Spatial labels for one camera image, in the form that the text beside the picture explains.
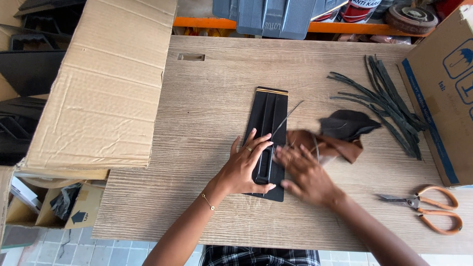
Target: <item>orange shelf beam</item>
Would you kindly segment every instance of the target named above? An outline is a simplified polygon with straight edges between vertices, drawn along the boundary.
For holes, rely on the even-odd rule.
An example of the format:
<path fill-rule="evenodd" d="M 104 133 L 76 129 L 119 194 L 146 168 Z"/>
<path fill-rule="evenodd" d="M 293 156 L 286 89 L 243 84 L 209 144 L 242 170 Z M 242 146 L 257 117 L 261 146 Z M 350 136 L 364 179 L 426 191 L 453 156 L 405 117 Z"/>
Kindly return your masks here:
<path fill-rule="evenodd" d="M 225 18 L 185 18 L 176 17 L 173 26 L 175 27 L 199 27 L 199 28 L 228 28 L 236 29 L 237 23 Z M 323 33 L 356 33 L 356 34 L 378 34 L 378 35 L 401 35 L 418 36 L 398 31 L 387 24 L 356 24 L 356 23 L 323 23 L 311 22 L 308 32 Z"/>

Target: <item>orange scissors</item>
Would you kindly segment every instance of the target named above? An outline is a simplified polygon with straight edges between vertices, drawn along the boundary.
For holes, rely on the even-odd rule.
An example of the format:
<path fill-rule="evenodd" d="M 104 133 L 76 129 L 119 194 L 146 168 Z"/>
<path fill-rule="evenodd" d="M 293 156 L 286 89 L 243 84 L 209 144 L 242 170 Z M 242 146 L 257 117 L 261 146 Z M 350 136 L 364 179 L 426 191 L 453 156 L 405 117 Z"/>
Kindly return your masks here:
<path fill-rule="evenodd" d="M 434 200 L 419 196 L 420 194 L 422 194 L 425 191 L 430 190 L 430 189 L 438 190 L 438 191 L 444 193 L 445 195 L 447 195 L 450 198 L 450 200 L 452 201 L 453 206 L 442 204 L 440 202 L 436 202 Z M 378 195 L 378 196 L 381 197 L 379 199 L 380 201 L 385 201 L 385 202 L 393 203 L 393 204 L 396 204 L 396 205 L 401 205 L 401 206 L 414 208 L 416 211 L 421 213 L 421 215 L 419 215 L 420 219 L 422 221 L 424 221 L 424 223 L 426 223 L 430 228 L 432 228 L 437 233 L 440 233 L 440 234 L 443 234 L 443 235 L 453 235 L 453 234 L 458 233 L 463 227 L 462 219 L 456 213 L 447 212 L 447 211 L 424 210 L 424 209 L 419 207 L 419 204 L 421 202 L 425 202 L 425 203 L 437 206 L 437 207 L 445 209 L 445 210 L 451 210 L 452 211 L 452 210 L 458 208 L 458 201 L 456 200 L 455 196 L 453 196 L 453 194 L 450 191 L 444 189 L 443 187 L 433 186 L 433 185 L 426 186 L 425 188 L 423 188 L 419 192 L 417 192 L 415 194 L 414 198 L 401 198 L 401 197 L 391 196 L 391 195 Z M 448 231 L 440 229 L 437 226 L 433 225 L 424 216 L 424 214 L 443 215 L 443 216 L 453 217 L 456 220 L 456 225 L 453 229 L 450 229 Z"/>

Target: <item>plaid pants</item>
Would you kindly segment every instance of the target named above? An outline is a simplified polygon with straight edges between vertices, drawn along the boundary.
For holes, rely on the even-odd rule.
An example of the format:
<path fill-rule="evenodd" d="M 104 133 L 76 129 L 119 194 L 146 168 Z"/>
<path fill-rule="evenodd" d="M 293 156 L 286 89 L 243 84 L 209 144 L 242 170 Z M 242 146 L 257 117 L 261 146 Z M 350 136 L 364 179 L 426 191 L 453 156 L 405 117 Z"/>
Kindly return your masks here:
<path fill-rule="evenodd" d="M 205 246 L 202 266 L 320 266 L 317 250 Z"/>

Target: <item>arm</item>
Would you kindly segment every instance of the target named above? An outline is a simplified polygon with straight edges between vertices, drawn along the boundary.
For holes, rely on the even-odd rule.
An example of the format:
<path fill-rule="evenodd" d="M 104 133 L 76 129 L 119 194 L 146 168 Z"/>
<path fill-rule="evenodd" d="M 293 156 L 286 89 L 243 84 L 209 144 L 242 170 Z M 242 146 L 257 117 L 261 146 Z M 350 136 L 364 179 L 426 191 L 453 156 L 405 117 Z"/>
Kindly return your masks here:
<path fill-rule="evenodd" d="M 294 180 L 283 180 L 283 188 L 302 201 L 335 212 L 381 265 L 428 266 L 404 241 L 338 188 L 303 145 L 300 150 L 277 147 L 274 160 L 284 165 Z"/>
<path fill-rule="evenodd" d="M 230 159 L 220 172 L 202 191 L 205 198 L 198 195 L 194 202 L 171 225 L 151 253 L 143 266 L 184 265 L 220 202 L 228 194 L 267 193 L 276 187 L 274 184 L 257 185 L 253 182 L 252 172 L 263 150 L 273 143 L 267 141 L 271 134 L 253 140 L 256 129 L 248 136 L 246 144 L 237 152 L 237 137 L 230 149 Z"/>

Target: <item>hand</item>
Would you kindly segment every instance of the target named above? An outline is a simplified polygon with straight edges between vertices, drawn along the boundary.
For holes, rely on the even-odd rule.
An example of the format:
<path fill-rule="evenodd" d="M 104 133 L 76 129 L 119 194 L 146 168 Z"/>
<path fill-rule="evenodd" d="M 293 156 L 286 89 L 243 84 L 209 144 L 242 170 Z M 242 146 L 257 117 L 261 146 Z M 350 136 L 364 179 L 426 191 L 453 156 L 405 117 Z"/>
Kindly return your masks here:
<path fill-rule="evenodd" d="M 222 167 L 220 172 L 210 181 L 225 191 L 225 194 L 237 193 L 263 193 L 266 194 L 275 188 L 275 184 L 257 185 L 252 179 L 252 172 L 260 158 L 261 153 L 273 142 L 267 141 L 271 138 L 271 133 L 253 140 L 256 134 L 254 128 L 248 135 L 245 145 L 237 151 L 240 141 L 238 136 L 230 149 L 230 159 Z"/>
<path fill-rule="evenodd" d="M 303 145 L 300 150 L 278 146 L 273 160 L 283 165 L 294 178 L 294 182 L 281 181 L 281 186 L 302 201 L 330 207 L 336 204 L 339 196 L 345 195 Z"/>

